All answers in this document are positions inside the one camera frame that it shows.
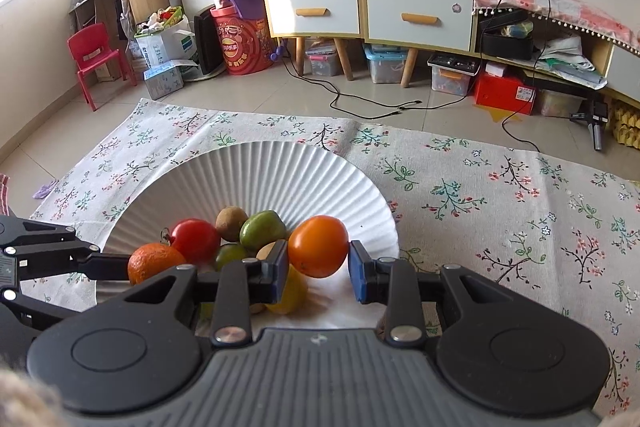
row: pink checkered cloth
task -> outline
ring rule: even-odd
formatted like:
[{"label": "pink checkered cloth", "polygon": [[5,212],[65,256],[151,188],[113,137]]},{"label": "pink checkered cloth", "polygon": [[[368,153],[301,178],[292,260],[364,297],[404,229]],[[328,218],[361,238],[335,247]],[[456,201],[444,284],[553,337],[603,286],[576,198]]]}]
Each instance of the pink checkered cloth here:
[{"label": "pink checkered cloth", "polygon": [[[475,0],[476,8],[492,8],[499,0]],[[549,11],[548,0],[503,0],[502,4],[524,8],[533,13],[546,16]],[[607,36],[619,44],[626,44],[640,51],[640,42],[631,28],[621,24],[599,8],[580,0],[551,0],[551,18],[563,23],[573,24],[589,31]]]},{"label": "pink checkered cloth", "polygon": [[9,176],[0,174],[0,214],[9,215],[9,204],[6,202],[6,186],[9,183]]}]

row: white drawer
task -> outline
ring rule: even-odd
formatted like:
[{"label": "white drawer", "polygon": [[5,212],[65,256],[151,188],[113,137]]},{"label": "white drawer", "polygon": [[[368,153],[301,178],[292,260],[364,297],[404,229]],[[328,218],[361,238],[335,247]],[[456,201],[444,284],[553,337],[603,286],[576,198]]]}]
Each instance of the white drawer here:
[{"label": "white drawer", "polygon": [[358,0],[267,0],[273,34],[360,34]]},{"label": "white drawer", "polygon": [[473,9],[474,0],[367,0],[369,39],[469,51]]}]

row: white plate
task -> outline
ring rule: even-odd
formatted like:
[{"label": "white plate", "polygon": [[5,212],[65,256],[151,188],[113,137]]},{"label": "white plate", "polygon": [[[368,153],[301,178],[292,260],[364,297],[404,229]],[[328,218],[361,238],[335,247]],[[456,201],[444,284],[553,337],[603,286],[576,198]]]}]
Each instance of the white plate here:
[{"label": "white plate", "polygon": [[[193,158],[149,185],[125,210],[104,247],[132,253],[158,242],[162,229],[196,217],[215,223],[222,208],[240,206],[251,215],[275,210],[289,231],[309,217],[334,216],[351,241],[374,259],[398,257],[396,223],[378,188],[351,163],[318,147],[295,142],[248,142]],[[327,279],[308,279],[309,296],[295,314],[263,312],[254,317],[254,334],[265,326],[296,328],[373,328],[381,305],[358,304],[345,263]],[[129,288],[127,282],[98,282],[104,301]]]}]

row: red barrel container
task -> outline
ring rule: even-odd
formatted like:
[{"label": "red barrel container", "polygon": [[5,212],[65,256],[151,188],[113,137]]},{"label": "red barrel container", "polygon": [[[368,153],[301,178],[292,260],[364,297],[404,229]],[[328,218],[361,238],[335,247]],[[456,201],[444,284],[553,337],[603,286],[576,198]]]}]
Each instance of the red barrel container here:
[{"label": "red barrel container", "polygon": [[265,19],[241,19],[235,6],[211,9],[230,74],[251,74],[269,68],[273,42]]}]

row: red plastic chair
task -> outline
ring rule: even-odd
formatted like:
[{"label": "red plastic chair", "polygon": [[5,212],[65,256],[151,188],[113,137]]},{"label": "red plastic chair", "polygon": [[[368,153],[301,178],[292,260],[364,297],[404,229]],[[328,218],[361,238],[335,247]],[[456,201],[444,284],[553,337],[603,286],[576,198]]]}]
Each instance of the red plastic chair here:
[{"label": "red plastic chair", "polygon": [[[128,74],[131,84],[134,86],[138,84],[125,54],[121,50],[114,51],[109,47],[109,35],[104,23],[92,24],[91,26],[83,28],[71,37],[66,44],[68,44],[69,51],[78,64],[78,82],[80,82],[80,87],[82,87],[84,99],[86,103],[91,106],[92,110],[95,111],[95,104],[91,98],[88,87],[86,87],[84,83],[84,76],[96,68],[99,68],[108,60],[117,58],[120,64],[122,79],[126,80],[126,74]],[[88,58],[87,60],[84,59],[98,50],[100,50],[100,53],[95,55],[95,57]]]}]

